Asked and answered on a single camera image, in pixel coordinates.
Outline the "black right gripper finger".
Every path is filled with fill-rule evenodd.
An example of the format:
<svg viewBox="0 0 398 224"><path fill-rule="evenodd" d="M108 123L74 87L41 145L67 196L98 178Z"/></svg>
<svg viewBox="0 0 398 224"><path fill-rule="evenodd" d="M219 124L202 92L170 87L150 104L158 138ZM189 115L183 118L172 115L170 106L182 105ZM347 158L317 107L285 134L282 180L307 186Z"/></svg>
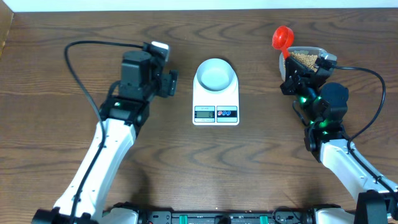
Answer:
<svg viewBox="0 0 398 224"><path fill-rule="evenodd" d="M298 65L296 59L293 56L289 56L285 59L285 81L281 84L281 90L296 90L298 80Z"/></svg>
<svg viewBox="0 0 398 224"><path fill-rule="evenodd" d="M298 69L297 69L298 73L297 74L302 73L302 72L310 73L310 74L315 73L313 70L309 69L308 67L306 67L305 65L300 63L297 59L296 59L296 61L297 61L297 65L298 65Z"/></svg>

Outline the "red measuring scoop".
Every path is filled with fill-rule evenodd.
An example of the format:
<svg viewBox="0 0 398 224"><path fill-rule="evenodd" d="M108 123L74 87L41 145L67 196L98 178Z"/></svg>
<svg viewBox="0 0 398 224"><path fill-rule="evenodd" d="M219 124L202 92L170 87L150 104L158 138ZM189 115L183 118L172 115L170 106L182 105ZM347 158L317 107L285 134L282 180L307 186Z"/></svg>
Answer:
<svg viewBox="0 0 398 224"><path fill-rule="evenodd" d="M294 32L287 26L280 26L274 32L272 37L272 46L276 50L280 50L284 59L290 56L288 48L292 46L294 41Z"/></svg>

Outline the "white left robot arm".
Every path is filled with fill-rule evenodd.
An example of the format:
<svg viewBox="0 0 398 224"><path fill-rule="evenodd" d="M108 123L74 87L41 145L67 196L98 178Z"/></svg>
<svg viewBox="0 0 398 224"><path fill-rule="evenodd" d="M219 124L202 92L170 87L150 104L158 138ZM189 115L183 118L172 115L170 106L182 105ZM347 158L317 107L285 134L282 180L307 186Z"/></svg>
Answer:
<svg viewBox="0 0 398 224"><path fill-rule="evenodd" d="M175 94L178 71L162 71L168 57L159 47L124 53L121 78L99 109L93 141L76 175L53 209L38 209L32 223L101 223L108 192L149 117L150 102Z"/></svg>

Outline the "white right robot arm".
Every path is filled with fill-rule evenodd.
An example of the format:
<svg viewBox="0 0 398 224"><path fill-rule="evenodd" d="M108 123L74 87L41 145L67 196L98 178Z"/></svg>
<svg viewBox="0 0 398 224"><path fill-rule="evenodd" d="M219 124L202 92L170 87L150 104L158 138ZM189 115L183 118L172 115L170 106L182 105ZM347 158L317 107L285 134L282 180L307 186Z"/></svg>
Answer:
<svg viewBox="0 0 398 224"><path fill-rule="evenodd" d="M354 145L343 117L349 90L327 82L336 61L319 56L312 70L285 52L285 77L280 89L294 95L304 124L307 151L334 173L356 202L355 213L337 205L319 205L302 217L302 223L387 223L397 219L397 184L382 175Z"/></svg>

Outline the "grey bowl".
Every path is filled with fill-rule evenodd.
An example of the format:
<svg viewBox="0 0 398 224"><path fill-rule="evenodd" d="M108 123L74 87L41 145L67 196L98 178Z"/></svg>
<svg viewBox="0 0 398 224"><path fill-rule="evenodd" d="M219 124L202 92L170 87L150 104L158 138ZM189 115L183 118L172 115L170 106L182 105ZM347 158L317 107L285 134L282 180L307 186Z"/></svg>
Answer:
<svg viewBox="0 0 398 224"><path fill-rule="evenodd" d="M199 85L208 91L224 91L236 79L232 66L220 58L205 60L195 74Z"/></svg>

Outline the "white digital kitchen scale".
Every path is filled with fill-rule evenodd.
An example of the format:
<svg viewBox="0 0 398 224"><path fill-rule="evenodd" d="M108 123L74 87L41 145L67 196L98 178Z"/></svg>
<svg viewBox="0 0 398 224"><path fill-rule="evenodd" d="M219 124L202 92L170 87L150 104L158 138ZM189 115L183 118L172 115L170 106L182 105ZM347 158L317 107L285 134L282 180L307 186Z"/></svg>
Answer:
<svg viewBox="0 0 398 224"><path fill-rule="evenodd" d="M240 122L239 83L224 91L202 88L196 76L193 81L192 123L197 126L236 126Z"/></svg>

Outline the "soybeans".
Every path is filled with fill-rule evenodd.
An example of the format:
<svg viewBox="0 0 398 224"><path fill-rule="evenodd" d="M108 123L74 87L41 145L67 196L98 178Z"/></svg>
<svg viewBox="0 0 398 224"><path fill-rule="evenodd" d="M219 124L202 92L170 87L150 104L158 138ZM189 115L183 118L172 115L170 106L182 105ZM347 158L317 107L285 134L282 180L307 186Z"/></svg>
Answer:
<svg viewBox="0 0 398 224"><path fill-rule="evenodd" d="M313 70L314 72L318 70L318 68L315 65L318 55L309 55L309 54L291 52L290 56L297 59L300 63L302 63L309 69Z"/></svg>

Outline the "clear plastic container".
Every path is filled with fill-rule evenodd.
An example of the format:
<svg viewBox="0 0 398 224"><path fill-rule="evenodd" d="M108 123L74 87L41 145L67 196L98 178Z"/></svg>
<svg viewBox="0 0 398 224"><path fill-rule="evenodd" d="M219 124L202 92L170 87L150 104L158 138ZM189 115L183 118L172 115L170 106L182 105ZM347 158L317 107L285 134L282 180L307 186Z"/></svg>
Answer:
<svg viewBox="0 0 398 224"><path fill-rule="evenodd" d="M337 56L328 53L319 47L289 47L288 52L296 63L289 63L288 75L286 75L285 59L283 54L279 57L279 69L283 82L291 80L320 87L326 82L333 72L332 68L323 68L315 62L318 58L324 58L332 65L337 64Z"/></svg>

